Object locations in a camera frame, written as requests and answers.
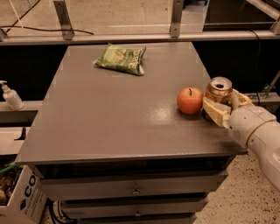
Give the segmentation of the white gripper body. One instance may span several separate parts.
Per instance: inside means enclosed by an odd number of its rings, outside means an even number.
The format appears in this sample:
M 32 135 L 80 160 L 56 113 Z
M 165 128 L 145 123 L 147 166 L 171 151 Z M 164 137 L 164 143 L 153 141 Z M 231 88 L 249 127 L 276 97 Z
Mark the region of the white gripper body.
M 243 148 L 247 147 L 250 136 L 262 125 L 277 118 L 263 107 L 255 105 L 235 109 L 229 117 L 228 134 Z

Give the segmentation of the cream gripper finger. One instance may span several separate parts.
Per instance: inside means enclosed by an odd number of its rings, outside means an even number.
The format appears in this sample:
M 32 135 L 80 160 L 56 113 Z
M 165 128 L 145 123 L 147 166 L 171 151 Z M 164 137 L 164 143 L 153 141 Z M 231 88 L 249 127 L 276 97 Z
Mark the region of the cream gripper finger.
M 229 127 L 229 117 L 232 109 L 228 105 L 204 97 L 203 109 L 219 127 Z
M 253 102 L 245 94 L 240 93 L 236 89 L 232 91 L 230 102 L 233 109 L 253 104 Z

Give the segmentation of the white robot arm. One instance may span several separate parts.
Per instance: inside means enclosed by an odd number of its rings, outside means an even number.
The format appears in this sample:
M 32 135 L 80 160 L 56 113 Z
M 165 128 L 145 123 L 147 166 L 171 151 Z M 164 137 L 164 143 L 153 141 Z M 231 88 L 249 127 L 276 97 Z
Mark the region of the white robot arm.
M 280 123 L 263 107 L 233 89 L 221 102 L 221 94 L 209 90 L 203 109 L 210 118 L 243 148 L 250 149 L 266 179 L 280 192 Z

